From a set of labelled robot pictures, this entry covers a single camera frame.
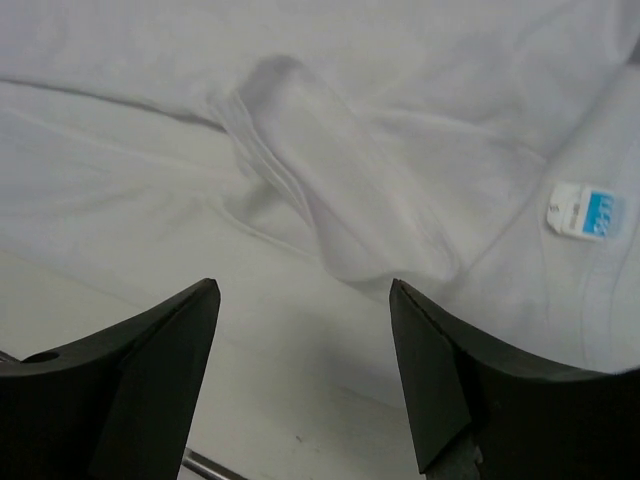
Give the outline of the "white t shirt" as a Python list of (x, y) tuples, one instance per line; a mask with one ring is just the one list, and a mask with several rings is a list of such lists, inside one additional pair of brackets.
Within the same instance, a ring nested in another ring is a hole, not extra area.
[(531, 353), (637, 365), (635, 1), (5, 1), (1, 243), (147, 302), (202, 277), (310, 369), (391, 282)]

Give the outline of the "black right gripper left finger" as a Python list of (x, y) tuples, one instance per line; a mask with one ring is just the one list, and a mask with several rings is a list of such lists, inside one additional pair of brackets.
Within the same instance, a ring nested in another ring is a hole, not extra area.
[(4, 479), (175, 479), (215, 335), (204, 279), (80, 340), (1, 365)]

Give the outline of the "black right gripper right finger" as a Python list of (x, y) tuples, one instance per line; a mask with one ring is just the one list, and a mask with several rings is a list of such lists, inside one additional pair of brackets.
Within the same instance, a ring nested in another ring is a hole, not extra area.
[(639, 373), (530, 354), (394, 281), (391, 326), (428, 479), (635, 479)]

